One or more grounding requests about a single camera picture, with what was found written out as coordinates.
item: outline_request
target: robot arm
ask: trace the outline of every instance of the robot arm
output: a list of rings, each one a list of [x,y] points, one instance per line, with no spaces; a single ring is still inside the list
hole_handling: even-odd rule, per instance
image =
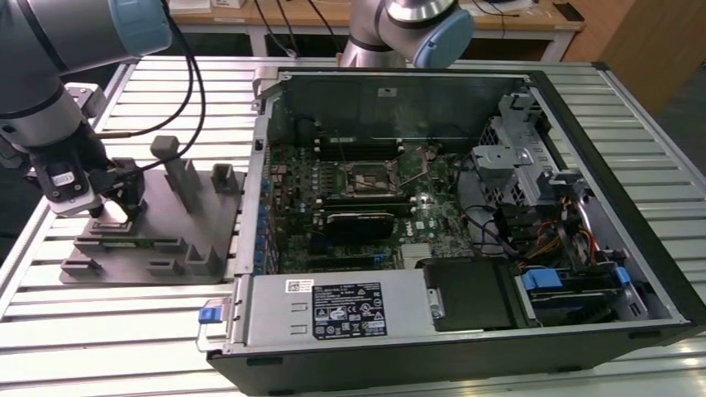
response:
[[[60,76],[170,43],[159,0],[0,0],[0,135],[28,153],[59,214],[102,205],[88,174],[111,168]]]
[[[355,0],[347,67],[447,68],[471,41],[474,19],[458,0]]]
[[[60,76],[167,48],[163,1],[0,0],[0,136],[28,154],[58,214],[102,208],[91,176],[116,169]],[[473,30],[457,0],[355,0],[343,65],[445,68]]]

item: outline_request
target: slotted metal table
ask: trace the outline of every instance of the slotted metal table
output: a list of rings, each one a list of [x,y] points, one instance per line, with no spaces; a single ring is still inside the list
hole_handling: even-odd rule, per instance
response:
[[[251,78],[261,66],[334,66],[331,59],[201,58],[209,117],[189,152],[198,169],[230,162],[246,171],[255,112]],[[706,183],[613,74],[592,64],[463,61],[463,69],[542,69],[578,117],[698,293],[706,294]],[[106,90],[99,130],[151,127],[177,109],[189,85],[186,63],[148,57],[122,65]],[[163,133],[182,142],[198,122],[199,96]],[[111,156],[152,160],[151,136],[112,140]],[[557,147],[572,164],[569,150]],[[242,395],[210,367],[194,340],[197,314],[231,286],[63,285],[60,261],[87,215],[58,218],[43,201],[0,269],[2,396]],[[238,237],[233,241],[233,254]],[[211,328],[218,340],[225,328]],[[704,395],[706,339],[637,351],[589,371],[439,382],[325,396]]]

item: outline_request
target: gray fixture plate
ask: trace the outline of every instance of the gray fixture plate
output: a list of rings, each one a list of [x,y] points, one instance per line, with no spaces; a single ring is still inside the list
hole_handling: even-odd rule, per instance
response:
[[[202,189],[198,193],[201,198],[201,211],[187,213],[179,196],[173,192],[166,172],[152,170],[144,173],[144,195],[148,204],[147,210],[136,221],[136,233],[132,237],[147,238],[178,238],[194,244],[202,256],[214,248],[218,256],[211,270],[199,266],[191,266],[185,261],[187,249],[177,252],[157,251],[152,248],[108,248],[104,251],[91,252],[92,259],[100,265],[99,271],[79,271],[68,274],[62,271],[60,281],[66,284],[138,284],[138,285],[207,285],[218,284],[223,280],[229,249],[235,228],[235,217],[239,210],[241,189],[235,194],[217,194],[211,181],[211,173],[198,172]],[[235,173],[238,186],[243,186],[245,174]],[[95,237],[90,234],[94,221],[86,226],[80,237]],[[67,261],[86,260],[87,256],[74,248]],[[179,275],[170,271],[158,274],[150,272],[150,260],[177,260],[182,273]]]

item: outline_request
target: gray vertical post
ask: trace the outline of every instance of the gray vertical post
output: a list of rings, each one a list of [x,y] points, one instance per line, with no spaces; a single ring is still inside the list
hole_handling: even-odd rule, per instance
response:
[[[152,141],[150,151],[158,159],[166,160],[179,151],[179,140],[175,136],[158,136]],[[194,169],[194,164],[191,161],[177,159],[165,164],[165,169],[167,170],[169,185],[179,195],[187,212],[194,213],[199,209],[197,192],[201,190],[199,175]]]

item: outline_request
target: power supply label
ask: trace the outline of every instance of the power supply label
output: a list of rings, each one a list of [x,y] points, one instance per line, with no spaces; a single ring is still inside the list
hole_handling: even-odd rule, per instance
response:
[[[321,341],[387,335],[379,283],[315,285],[314,337]]]

